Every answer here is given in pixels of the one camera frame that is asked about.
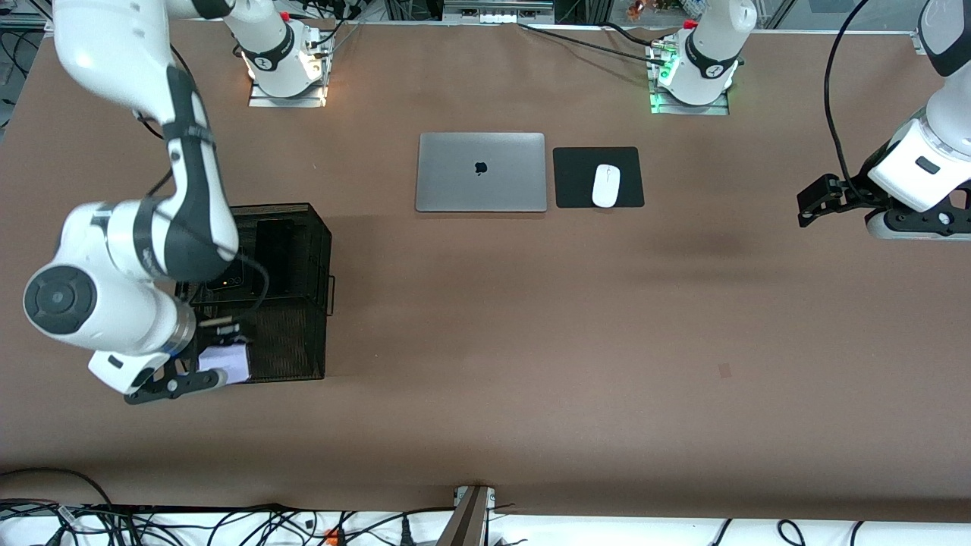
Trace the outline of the lavender flip phone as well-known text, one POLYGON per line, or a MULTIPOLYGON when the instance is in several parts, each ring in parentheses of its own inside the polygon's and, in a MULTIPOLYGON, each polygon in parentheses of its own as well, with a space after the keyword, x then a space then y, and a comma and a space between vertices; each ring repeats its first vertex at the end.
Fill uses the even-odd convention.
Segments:
POLYGON ((198 356, 200 371, 222 371, 226 384, 246 383, 250 380, 249 350, 246 344, 212 346, 198 356))

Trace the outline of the small black flip phone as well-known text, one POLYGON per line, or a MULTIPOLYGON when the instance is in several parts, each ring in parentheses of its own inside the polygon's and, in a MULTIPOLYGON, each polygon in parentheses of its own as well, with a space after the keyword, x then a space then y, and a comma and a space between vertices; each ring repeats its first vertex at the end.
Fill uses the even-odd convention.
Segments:
POLYGON ((205 287, 210 291, 237 289, 245 284, 245 264, 240 260, 234 260, 229 264, 222 275, 205 283, 205 287))

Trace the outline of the long black smartphone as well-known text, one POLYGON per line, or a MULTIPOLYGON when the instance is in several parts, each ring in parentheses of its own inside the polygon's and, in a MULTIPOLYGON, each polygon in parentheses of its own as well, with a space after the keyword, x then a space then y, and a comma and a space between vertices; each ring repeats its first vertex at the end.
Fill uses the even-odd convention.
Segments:
POLYGON ((271 297, 289 291, 294 231, 295 223, 292 220, 261 220, 256 224, 254 258, 268 273, 269 280, 265 284, 267 295, 271 297))

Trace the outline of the black power strip bar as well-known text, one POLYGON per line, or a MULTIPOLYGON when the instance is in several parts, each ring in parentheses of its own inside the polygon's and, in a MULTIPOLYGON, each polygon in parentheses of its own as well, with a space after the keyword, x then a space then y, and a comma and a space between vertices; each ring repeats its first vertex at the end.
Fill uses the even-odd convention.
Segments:
POLYGON ((177 505, 111 505, 93 504, 82 505, 76 511, 83 510, 93 513, 130 514, 130 515, 172 515, 172 514, 240 514, 264 513, 281 510, 291 510, 280 504, 257 504, 253 506, 177 506, 177 505))

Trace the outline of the white computer mouse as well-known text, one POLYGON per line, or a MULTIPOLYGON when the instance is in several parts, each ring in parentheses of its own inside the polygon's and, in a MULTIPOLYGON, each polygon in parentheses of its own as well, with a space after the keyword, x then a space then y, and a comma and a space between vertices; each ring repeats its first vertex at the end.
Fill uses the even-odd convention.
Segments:
POLYGON ((594 172, 592 203, 597 208, 609 209, 617 204, 620 196, 621 170, 616 165, 598 165, 594 172))

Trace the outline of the black mouse pad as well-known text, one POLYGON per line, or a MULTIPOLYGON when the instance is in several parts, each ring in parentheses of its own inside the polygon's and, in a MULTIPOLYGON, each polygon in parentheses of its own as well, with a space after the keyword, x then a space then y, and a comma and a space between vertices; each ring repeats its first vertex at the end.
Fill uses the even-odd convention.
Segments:
POLYGON ((552 158, 557 207, 594 208, 595 173, 600 165, 618 169, 614 207, 645 206, 640 156, 635 146, 559 146, 552 151, 552 158))

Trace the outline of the silver closed laptop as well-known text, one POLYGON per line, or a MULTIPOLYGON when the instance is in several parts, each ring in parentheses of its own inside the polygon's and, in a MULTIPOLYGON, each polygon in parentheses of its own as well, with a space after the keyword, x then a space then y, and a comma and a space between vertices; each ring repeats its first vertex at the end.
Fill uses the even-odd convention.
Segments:
POLYGON ((423 133, 415 207, 420 213, 544 213, 544 134, 423 133))

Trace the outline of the grey power strip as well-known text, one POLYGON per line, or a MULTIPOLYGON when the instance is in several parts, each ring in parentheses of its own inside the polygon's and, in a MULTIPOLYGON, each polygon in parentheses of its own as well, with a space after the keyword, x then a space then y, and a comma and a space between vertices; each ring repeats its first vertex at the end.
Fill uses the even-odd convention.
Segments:
POLYGON ((444 22, 554 24, 554 0, 441 0, 444 22))

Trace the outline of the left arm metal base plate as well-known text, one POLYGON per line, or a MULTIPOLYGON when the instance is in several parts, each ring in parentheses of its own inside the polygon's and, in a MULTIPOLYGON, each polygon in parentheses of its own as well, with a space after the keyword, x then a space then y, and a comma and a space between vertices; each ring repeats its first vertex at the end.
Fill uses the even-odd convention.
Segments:
POLYGON ((645 49, 648 58, 662 64, 646 69, 653 114, 728 115, 728 89, 736 65, 725 75, 706 79, 693 63, 683 60, 675 42, 656 41, 645 49))

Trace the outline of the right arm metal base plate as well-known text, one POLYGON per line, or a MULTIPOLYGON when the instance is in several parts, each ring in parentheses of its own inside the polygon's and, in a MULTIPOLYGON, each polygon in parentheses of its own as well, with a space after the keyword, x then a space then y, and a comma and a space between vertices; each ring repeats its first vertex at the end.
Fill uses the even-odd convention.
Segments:
POLYGON ((250 107, 325 107, 333 45, 334 39, 323 38, 319 29, 288 27, 273 49, 245 51, 250 107))

